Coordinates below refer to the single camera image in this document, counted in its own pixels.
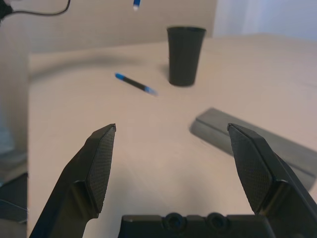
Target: blue marker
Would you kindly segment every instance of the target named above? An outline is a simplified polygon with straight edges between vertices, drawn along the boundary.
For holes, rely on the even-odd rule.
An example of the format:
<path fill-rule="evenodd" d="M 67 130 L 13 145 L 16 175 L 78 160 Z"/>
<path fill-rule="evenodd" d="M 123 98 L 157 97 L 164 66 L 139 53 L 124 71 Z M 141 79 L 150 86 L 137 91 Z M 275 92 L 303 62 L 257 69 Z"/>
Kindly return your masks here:
<path fill-rule="evenodd" d="M 149 94 L 157 96 L 157 93 L 156 93 L 156 91 L 154 89 L 152 89 L 152 88 L 150 88 L 148 86 L 145 86 L 145 85 L 143 85 L 141 83 L 138 83 L 138 82 L 136 82 L 136 81 L 134 81 L 134 80 L 132 80 L 130 78 L 127 78 L 126 76 L 124 76 L 124 75 L 122 75 L 120 73 L 115 73 L 115 77 L 117 79 L 120 79 L 120 80 L 122 80 L 122 81 L 124 81 L 124 82 L 126 82 L 128 84 L 131 84 L 132 86 L 134 86 L 136 88 L 139 88 L 139 89 L 141 89 L 141 90 L 143 90 L 143 91 L 145 91 L 145 92 L 147 92 Z"/>
<path fill-rule="evenodd" d="M 135 11 L 137 11 L 137 10 L 139 9 L 139 7 L 140 7 L 140 2 L 141 2 L 141 0 L 134 0 L 134 2 L 133 2 L 133 9 L 134 9 Z"/>

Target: white wall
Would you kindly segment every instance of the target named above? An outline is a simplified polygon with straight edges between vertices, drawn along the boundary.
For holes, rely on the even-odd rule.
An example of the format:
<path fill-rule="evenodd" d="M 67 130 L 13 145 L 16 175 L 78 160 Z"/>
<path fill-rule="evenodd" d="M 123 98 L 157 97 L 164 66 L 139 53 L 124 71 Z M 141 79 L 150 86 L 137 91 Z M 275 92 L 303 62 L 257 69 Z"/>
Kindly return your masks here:
<path fill-rule="evenodd" d="M 271 0 L 260 31 L 317 41 L 317 0 Z"/>
<path fill-rule="evenodd" d="M 0 108 L 15 146 L 27 150 L 28 41 L 20 17 L 0 26 Z"/>
<path fill-rule="evenodd" d="M 15 9 L 57 11 L 67 0 L 23 0 Z M 33 52 L 66 51 L 166 39 L 169 25 L 197 25 L 212 33 L 217 0 L 72 0 L 59 17 L 23 16 Z"/>
<path fill-rule="evenodd" d="M 317 40 L 317 0 L 221 0 L 213 36 L 272 33 Z"/>

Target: cable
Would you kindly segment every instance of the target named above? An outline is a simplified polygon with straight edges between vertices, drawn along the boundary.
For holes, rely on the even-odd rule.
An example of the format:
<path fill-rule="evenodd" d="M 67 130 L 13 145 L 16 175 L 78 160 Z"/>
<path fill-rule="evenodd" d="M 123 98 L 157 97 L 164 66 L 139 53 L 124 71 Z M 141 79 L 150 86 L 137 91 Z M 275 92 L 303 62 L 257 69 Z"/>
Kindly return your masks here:
<path fill-rule="evenodd" d="M 25 10 L 17 10 L 13 11 L 12 13 L 8 15 L 13 15 L 13 14 L 29 14 L 29 15 L 35 15 L 35 16 L 59 16 L 67 12 L 70 6 L 70 0 L 67 2 L 67 6 L 64 10 L 59 11 L 59 12 L 53 12 L 53 13 L 44 13 L 44 12 L 36 12 L 36 11 L 25 11 Z"/>

